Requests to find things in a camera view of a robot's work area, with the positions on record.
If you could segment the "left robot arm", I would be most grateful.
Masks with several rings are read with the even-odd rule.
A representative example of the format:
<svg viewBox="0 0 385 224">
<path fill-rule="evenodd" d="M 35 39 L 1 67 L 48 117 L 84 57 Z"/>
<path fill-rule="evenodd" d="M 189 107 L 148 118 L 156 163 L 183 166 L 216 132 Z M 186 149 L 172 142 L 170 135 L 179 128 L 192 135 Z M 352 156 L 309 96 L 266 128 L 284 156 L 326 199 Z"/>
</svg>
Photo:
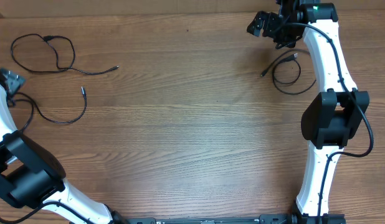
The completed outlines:
<svg viewBox="0 0 385 224">
<path fill-rule="evenodd" d="M 70 184 L 60 162 L 16 128 L 7 102 L 24 81 L 0 69 L 0 198 L 14 208 L 29 207 L 32 214 L 54 212 L 70 223 L 126 223 Z"/>
</svg>

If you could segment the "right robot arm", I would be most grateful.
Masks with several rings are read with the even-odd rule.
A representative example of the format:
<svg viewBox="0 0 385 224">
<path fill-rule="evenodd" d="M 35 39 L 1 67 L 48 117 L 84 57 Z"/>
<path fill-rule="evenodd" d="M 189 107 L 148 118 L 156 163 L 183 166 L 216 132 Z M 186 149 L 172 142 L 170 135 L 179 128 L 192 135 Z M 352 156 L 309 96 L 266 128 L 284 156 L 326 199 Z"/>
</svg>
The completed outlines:
<svg viewBox="0 0 385 224">
<path fill-rule="evenodd" d="M 374 136 L 365 115 L 369 94 L 358 90 L 346 66 L 340 45 L 335 5 L 321 1 L 277 1 L 277 13 L 259 11 L 247 26 L 254 36 L 270 37 L 276 48 L 292 49 L 303 40 L 313 62 L 318 94 L 301 119 L 308 142 L 302 187 L 290 214 L 263 214 L 256 223 L 345 223 L 343 214 L 330 214 L 328 197 L 340 156 L 365 157 Z M 362 154 L 344 150 L 364 123 L 369 147 Z"/>
</svg>

